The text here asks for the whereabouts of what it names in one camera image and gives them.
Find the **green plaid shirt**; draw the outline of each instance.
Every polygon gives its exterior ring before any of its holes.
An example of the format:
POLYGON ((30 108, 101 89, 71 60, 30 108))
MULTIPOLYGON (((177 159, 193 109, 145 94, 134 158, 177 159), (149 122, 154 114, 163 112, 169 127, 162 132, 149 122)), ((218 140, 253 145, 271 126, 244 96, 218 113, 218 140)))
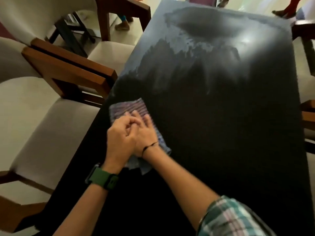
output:
POLYGON ((222 196, 202 218, 198 236, 276 236, 249 207, 222 196))

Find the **tiled floor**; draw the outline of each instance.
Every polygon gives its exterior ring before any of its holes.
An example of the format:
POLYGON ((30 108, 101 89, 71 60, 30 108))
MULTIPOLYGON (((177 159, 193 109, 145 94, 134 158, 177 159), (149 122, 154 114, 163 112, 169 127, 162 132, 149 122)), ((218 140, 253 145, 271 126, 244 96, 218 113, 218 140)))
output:
MULTIPOLYGON (((154 14, 160 0, 144 0, 151 7, 151 15, 154 14)), ((262 15, 271 15, 271 11, 281 10, 286 7, 289 0, 230 0, 226 8, 240 10, 262 15)), ((120 23, 117 18, 111 26, 112 41, 129 45, 135 45, 139 40, 142 29, 139 19, 135 18, 130 31, 117 32, 114 25, 120 23)), ((97 28, 96 14, 89 14, 86 20, 88 28, 97 28)), ((298 73, 298 83, 301 101, 315 99, 315 77, 309 73, 305 53, 300 39, 293 42, 295 60, 298 73)), ((0 99, 8 99, 10 102, 0 102, 0 170, 10 167, 15 155, 21 149, 29 135, 40 123, 49 107, 58 98, 43 79, 25 77, 13 79, 0 84, 0 99)), ((45 202, 49 195, 35 190, 20 182, 0 185, 0 195, 21 204, 45 202)), ((29 228, 14 235, 33 235, 34 228, 29 228)), ((9 235, 0 232, 0 236, 9 235)))

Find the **plaid sleeve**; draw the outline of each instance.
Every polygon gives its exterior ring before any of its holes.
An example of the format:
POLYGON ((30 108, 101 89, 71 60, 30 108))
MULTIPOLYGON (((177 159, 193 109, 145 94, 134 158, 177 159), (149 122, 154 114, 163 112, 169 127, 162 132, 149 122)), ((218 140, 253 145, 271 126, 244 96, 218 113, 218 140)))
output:
POLYGON ((276 236, 247 206, 222 196, 213 202, 201 220, 197 236, 276 236))

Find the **watch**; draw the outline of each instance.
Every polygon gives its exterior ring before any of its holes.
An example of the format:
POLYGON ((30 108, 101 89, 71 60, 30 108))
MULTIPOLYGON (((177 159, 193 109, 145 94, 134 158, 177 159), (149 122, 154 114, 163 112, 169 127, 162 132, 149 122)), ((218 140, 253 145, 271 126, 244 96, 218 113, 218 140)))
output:
POLYGON ((112 190, 118 181, 118 176, 116 174, 108 173, 100 169, 100 163, 96 164, 91 170, 88 177, 85 179, 85 183, 94 183, 106 190, 112 190))

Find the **foot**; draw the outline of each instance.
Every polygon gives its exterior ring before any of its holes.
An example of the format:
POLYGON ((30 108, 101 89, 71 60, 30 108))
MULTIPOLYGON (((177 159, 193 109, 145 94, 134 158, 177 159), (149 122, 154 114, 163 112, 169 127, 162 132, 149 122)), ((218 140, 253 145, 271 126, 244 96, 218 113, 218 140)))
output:
POLYGON ((274 15, 276 15, 278 17, 284 18, 284 19, 290 19, 290 18, 296 16, 296 12, 288 13, 288 12, 285 12, 285 10, 272 11, 272 14, 274 14, 274 15))
POLYGON ((134 22, 134 19, 132 17, 126 17, 126 20, 128 21, 128 23, 134 22))
POLYGON ((224 8, 229 3, 229 0, 220 0, 218 7, 224 8))
POLYGON ((115 26, 115 30, 117 30, 117 31, 130 30, 130 26, 129 26, 127 20, 123 21, 122 23, 120 23, 118 25, 116 25, 115 26))

